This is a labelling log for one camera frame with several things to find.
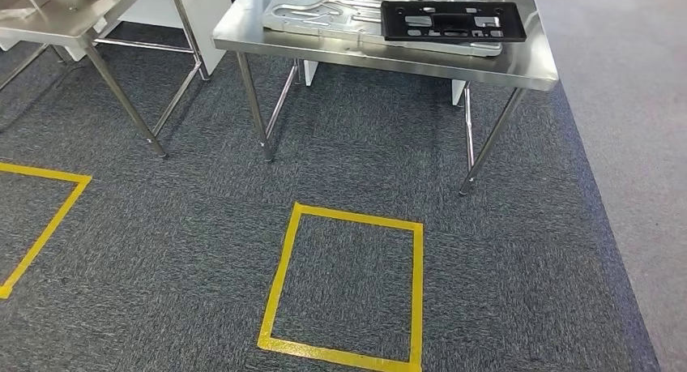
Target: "white object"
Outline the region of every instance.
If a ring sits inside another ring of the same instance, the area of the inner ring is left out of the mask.
[[[460,101],[460,97],[463,94],[463,89],[465,88],[465,81],[463,80],[451,80],[451,103],[453,106],[457,106]]]

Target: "yellow tape square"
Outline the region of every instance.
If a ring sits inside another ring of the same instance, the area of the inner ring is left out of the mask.
[[[60,222],[62,222],[62,218],[65,217],[67,212],[76,202],[76,199],[81,195],[83,190],[91,181],[91,177],[87,175],[77,175],[74,173],[34,167],[24,167],[22,165],[13,165],[7,163],[0,163],[0,172],[19,173],[22,175],[44,177],[46,179],[63,180],[66,182],[76,183],[76,187],[73,191],[71,191],[71,194],[69,194],[55,216],[53,216],[53,219],[50,220],[48,226],[46,226],[43,230],[43,233],[38,236],[36,242],[33,243],[19,265],[17,265],[17,268],[15,268],[15,270],[10,274],[10,277],[8,277],[7,280],[5,280],[5,283],[0,286],[0,299],[7,299],[12,293],[12,289],[14,288],[15,284],[17,281],[19,281],[19,278],[27,270],[31,262],[33,262],[33,259],[36,258],[38,252],[41,251],[45,243],[48,241],[48,238],[53,235],[55,229],[57,229],[58,225],[60,225]]]
[[[340,350],[319,348],[307,344],[280,340],[272,338],[272,328],[274,326],[279,297],[281,296],[288,261],[291,258],[293,243],[296,239],[298,222],[301,215],[323,216],[336,220],[348,220],[363,224],[375,224],[387,228],[405,229],[412,231],[412,292],[411,292],[411,331],[410,331],[410,357],[408,361],[396,361],[385,358],[370,357],[362,354],[343,352]],[[258,347],[271,350],[273,352],[291,354],[293,356],[313,358],[343,364],[345,366],[355,366],[368,370],[379,370],[382,372],[421,372],[422,357],[422,257],[423,257],[423,226],[417,222],[407,220],[395,220],[381,216],[367,216],[354,212],[342,212],[324,207],[306,206],[296,202],[293,205],[291,220],[288,222],[286,237],[284,238],[284,249],[275,279],[272,282],[270,296],[267,299],[265,316],[262,319],[260,334],[258,335]]]

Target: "machined metal part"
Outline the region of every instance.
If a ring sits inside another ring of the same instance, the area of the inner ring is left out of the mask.
[[[469,56],[496,56],[501,44],[476,42],[460,45],[427,42],[385,41],[382,36],[380,7],[383,1],[417,0],[271,0],[262,15],[265,28],[334,37],[379,45],[404,46],[433,52]],[[423,0],[427,2],[463,2],[467,0]]]

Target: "floor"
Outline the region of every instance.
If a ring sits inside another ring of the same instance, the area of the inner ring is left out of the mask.
[[[0,71],[28,49],[0,53]],[[101,52],[149,122],[189,65]],[[289,62],[250,62],[273,105]],[[321,65],[287,99],[266,164],[232,55],[170,119],[168,160],[90,63],[46,54],[21,76],[2,92],[0,160],[92,181],[0,301],[4,370],[354,370],[257,346],[296,201],[423,224],[424,370],[658,370],[560,86],[528,94],[460,197],[462,114],[443,79]],[[478,146],[507,97],[475,85]],[[73,185],[0,179],[6,278]],[[407,360],[412,252],[403,230],[304,216],[271,335]]]
[[[685,1],[537,0],[667,372],[687,370],[687,33],[678,32]]]

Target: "white panel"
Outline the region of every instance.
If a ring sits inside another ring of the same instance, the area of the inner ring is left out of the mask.
[[[462,80],[451,80],[451,103],[453,106],[458,105],[460,101],[460,96],[463,94],[463,89],[465,88],[465,82]]]
[[[219,23],[224,13],[229,10],[232,0],[181,0],[189,17],[191,28],[203,55],[208,73],[212,73],[226,53],[215,49],[212,42],[212,30]]]
[[[138,0],[120,20],[181,29],[181,20],[173,0]]]
[[[310,60],[303,60],[303,68],[305,69],[305,85],[310,86],[315,77],[315,71],[318,70],[319,62],[311,62]]]

